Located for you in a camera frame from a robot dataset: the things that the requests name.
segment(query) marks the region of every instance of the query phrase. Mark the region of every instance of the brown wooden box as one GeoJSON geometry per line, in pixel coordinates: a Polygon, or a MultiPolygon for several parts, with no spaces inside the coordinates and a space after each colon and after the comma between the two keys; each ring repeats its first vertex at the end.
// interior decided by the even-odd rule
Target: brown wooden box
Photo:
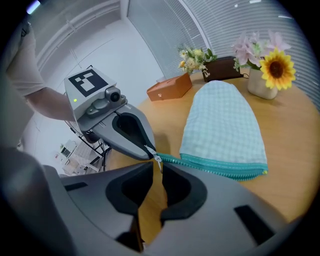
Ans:
{"type": "Polygon", "coordinates": [[[146,93],[152,102],[177,99],[185,95],[191,87],[192,83],[190,76],[188,73],[185,73],[181,76],[177,76],[163,82],[158,82],[154,86],[150,87],[146,93]]]}

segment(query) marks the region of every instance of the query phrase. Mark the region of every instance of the flower vase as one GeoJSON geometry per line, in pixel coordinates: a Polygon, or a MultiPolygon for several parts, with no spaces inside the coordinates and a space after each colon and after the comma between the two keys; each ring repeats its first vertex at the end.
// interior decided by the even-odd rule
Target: flower vase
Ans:
{"type": "Polygon", "coordinates": [[[251,68],[248,81],[248,91],[260,98],[272,100],[277,96],[277,87],[266,87],[266,80],[262,79],[262,71],[251,68]]]}

